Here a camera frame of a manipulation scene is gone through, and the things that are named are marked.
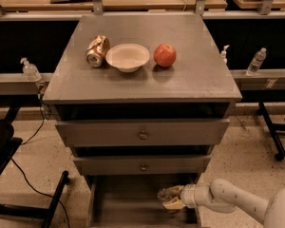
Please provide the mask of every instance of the red apple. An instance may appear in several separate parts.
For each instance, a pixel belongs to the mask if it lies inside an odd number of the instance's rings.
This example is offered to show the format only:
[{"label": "red apple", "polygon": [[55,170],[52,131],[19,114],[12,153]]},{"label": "red apple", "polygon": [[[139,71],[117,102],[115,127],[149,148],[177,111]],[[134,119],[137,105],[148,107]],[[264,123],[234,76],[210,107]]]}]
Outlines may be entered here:
[{"label": "red apple", "polygon": [[173,46],[163,43],[154,51],[154,61],[161,67],[170,67],[177,59],[177,52]]}]

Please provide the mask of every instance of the hand sanitizer bottle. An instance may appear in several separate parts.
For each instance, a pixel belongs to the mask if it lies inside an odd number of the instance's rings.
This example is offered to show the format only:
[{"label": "hand sanitizer bottle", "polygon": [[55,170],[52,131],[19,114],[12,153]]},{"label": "hand sanitizer bottle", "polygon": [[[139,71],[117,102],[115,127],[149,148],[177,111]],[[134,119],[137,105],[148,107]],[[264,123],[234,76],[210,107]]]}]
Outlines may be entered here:
[{"label": "hand sanitizer bottle", "polygon": [[222,60],[224,61],[224,63],[227,65],[227,48],[229,47],[229,45],[224,47],[224,50],[220,53],[220,56],[222,58]]},{"label": "hand sanitizer bottle", "polygon": [[38,68],[34,64],[30,64],[27,58],[22,58],[20,61],[23,64],[23,73],[27,76],[29,81],[37,82],[41,80],[41,75],[38,71]]}]

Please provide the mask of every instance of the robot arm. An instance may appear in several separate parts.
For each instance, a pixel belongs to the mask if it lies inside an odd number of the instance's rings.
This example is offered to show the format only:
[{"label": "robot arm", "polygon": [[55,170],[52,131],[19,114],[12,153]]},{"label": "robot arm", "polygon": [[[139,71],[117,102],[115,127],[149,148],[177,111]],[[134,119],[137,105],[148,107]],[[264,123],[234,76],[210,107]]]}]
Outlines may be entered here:
[{"label": "robot arm", "polygon": [[159,199],[167,210],[205,206],[215,212],[232,213],[238,207],[265,228],[285,228],[285,189],[267,201],[217,179],[210,185],[187,184],[161,190]]}]

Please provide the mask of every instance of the floor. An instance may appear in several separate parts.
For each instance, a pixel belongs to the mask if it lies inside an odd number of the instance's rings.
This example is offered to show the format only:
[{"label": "floor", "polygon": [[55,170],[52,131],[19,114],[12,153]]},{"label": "floor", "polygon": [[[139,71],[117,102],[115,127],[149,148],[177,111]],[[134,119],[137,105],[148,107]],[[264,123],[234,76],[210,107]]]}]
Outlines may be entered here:
[{"label": "floor", "polygon": [[[275,123],[285,123],[285,104],[268,107]],[[0,118],[5,112],[0,109]],[[231,123],[220,145],[212,153],[212,160],[199,182],[223,178],[237,187],[269,199],[276,191],[285,188],[285,160],[276,161],[275,145],[256,104],[239,104],[230,117]],[[13,122],[14,136],[24,141],[34,134],[41,124],[36,109],[19,112]],[[72,162],[72,155],[65,148],[55,129],[55,121],[45,121],[38,134],[22,145],[14,160],[23,168],[29,182],[39,191],[52,194],[60,175],[69,172],[70,184],[65,188],[61,202],[65,205],[70,227],[86,227],[89,189]],[[280,134],[285,147],[285,133]],[[31,206],[47,206],[48,198],[36,194],[26,184],[21,172],[10,162],[0,177],[0,202]],[[202,227],[211,228],[258,228],[262,227],[241,210],[232,214],[214,213],[207,208],[199,209]],[[40,227],[36,220],[2,220],[0,228]],[[59,206],[51,227],[67,227],[66,215]]]}]

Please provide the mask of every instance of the aluminum can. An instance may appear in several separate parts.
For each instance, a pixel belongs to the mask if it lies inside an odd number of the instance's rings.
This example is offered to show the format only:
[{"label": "aluminum can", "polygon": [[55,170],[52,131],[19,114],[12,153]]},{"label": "aluminum can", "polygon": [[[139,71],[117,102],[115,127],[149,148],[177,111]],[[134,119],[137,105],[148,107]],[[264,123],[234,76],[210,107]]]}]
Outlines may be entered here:
[{"label": "aluminum can", "polygon": [[99,67],[105,61],[110,49],[110,42],[104,35],[97,35],[86,50],[86,60],[94,67]]}]

